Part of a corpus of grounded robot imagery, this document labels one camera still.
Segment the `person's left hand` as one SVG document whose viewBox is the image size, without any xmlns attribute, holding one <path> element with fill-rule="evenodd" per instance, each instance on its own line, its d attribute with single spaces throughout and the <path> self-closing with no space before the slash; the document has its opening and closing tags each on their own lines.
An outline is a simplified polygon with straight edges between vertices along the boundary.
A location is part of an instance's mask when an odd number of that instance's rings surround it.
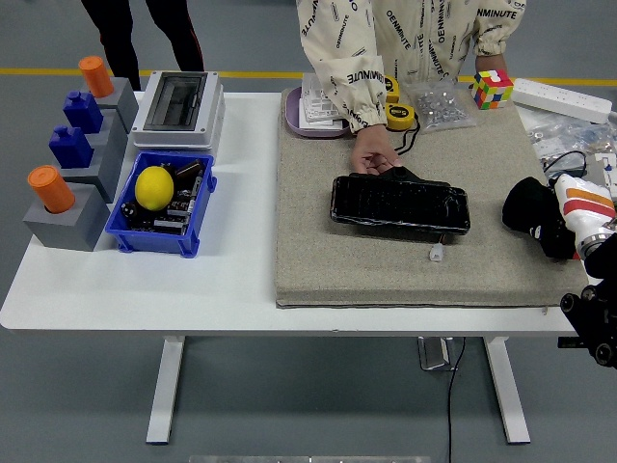
<svg viewBox="0 0 617 463">
<path fill-rule="evenodd" d="M 477 73 L 489 70 L 507 71 L 507 65 L 503 54 L 490 56 L 477 55 L 475 57 L 475 71 Z"/>
</svg>

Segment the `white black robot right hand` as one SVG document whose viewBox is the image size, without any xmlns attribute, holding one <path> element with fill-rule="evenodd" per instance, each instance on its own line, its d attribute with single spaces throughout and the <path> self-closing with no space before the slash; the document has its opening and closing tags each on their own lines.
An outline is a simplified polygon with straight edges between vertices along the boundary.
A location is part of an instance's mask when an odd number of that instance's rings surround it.
<svg viewBox="0 0 617 463">
<path fill-rule="evenodd" d="M 551 259 L 587 259 L 615 234 L 616 210 L 608 190 L 570 175 L 540 186 L 529 234 Z"/>
</svg>

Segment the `person's right hand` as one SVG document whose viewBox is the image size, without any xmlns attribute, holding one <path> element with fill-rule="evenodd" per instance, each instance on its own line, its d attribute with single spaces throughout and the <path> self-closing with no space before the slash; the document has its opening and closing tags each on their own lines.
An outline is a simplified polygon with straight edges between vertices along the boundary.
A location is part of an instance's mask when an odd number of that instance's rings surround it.
<svg viewBox="0 0 617 463">
<path fill-rule="evenodd" d="M 403 166 L 390 144 L 384 125 L 372 125 L 357 132 L 351 166 L 354 173 L 370 175 L 380 175 L 391 168 Z"/>
</svg>

